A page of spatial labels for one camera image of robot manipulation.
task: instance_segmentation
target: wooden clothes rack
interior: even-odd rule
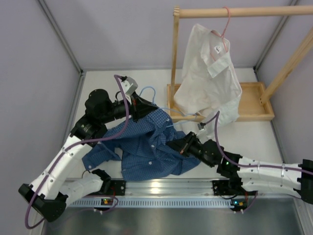
[[[278,6],[278,7],[252,7],[252,8],[229,8],[231,17],[256,17],[256,16],[295,16],[313,15],[313,5],[307,6]],[[172,77],[171,84],[167,85],[167,106],[179,111],[174,104],[174,94],[180,87],[175,84],[176,60],[179,35],[179,19],[184,18],[220,18],[228,17],[228,11],[224,8],[217,9],[180,9],[174,7],[174,30],[173,30],[173,52],[172,52]],[[286,80],[288,75],[297,67],[300,61],[313,47],[313,27],[303,39],[299,47],[289,58],[284,67],[279,71],[269,87],[265,88],[262,82],[240,83],[243,93],[239,104],[239,115],[237,121],[272,120],[274,112],[269,99]],[[194,116],[184,117],[176,112],[169,111],[172,120],[192,120]],[[197,116],[195,121],[201,121],[204,117]]]

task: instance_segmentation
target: blue checkered shirt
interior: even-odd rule
[[[126,181],[150,180],[170,174],[180,175],[196,167],[200,161],[195,157],[180,155],[166,145],[167,141],[181,139],[185,134],[176,131],[169,115],[157,109],[141,118],[137,123],[129,120],[121,136],[97,144],[83,157],[86,169],[90,170],[104,161],[120,161],[115,148],[123,150],[122,175]],[[109,130],[105,137],[118,133],[124,122]]]

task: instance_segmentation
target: wooden tray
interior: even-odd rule
[[[241,82],[243,90],[241,100],[239,103],[239,118],[237,121],[270,121],[274,118],[274,112],[269,101],[264,106],[260,105],[260,96],[265,91],[263,82]],[[180,87],[180,84],[175,84],[175,92]],[[167,107],[170,108],[170,90],[171,85],[167,85]],[[182,116],[174,111],[167,111],[171,116],[173,122],[181,120],[193,120],[194,116]],[[194,121],[200,122],[204,119],[203,116],[197,116]]]

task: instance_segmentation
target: metal floor panel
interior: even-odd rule
[[[302,235],[293,199],[257,199],[245,214],[227,209],[119,208],[100,215],[68,209],[42,235]]]

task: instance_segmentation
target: white panel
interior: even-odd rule
[[[312,0],[301,1],[303,5]],[[259,77],[269,85],[312,27],[313,16],[293,16],[265,59]],[[313,50],[271,98],[273,123],[288,163],[313,160]]]
[[[144,86],[153,86],[156,89],[155,103],[159,107],[166,106],[166,84],[170,82],[170,70],[131,70],[131,71],[91,71],[87,72],[82,95],[77,109],[75,121],[85,113],[85,102],[90,92],[94,89],[102,88],[108,91],[110,99],[114,99],[118,86],[113,78],[114,74],[127,75],[136,80],[138,93]],[[256,81],[253,69],[236,69],[239,81]],[[146,89],[142,97],[152,100],[153,91]],[[112,128],[122,122],[116,120],[107,124],[107,128]],[[228,152],[238,153],[248,158],[261,160],[270,163],[281,163],[281,157],[275,141],[275,137],[269,122],[233,122],[219,128],[219,139],[222,146]],[[102,163],[99,168],[105,170],[112,178],[122,178],[121,162],[108,161]],[[83,163],[77,165],[69,178],[81,178],[85,170]],[[169,175],[167,178],[220,178],[215,168],[209,168],[201,163],[196,168],[179,176]]]
[[[0,1],[0,32],[0,233],[25,235],[18,189],[59,151],[78,73],[35,0]]]
[[[170,68],[173,9],[288,5],[290,0],[47,0],[55,19],[84,69]],[[252,67],[279,17],[233,18],[225,37],[233,64]],[[182,19],[178,67],[192,26],[222,32],[227,19]]]

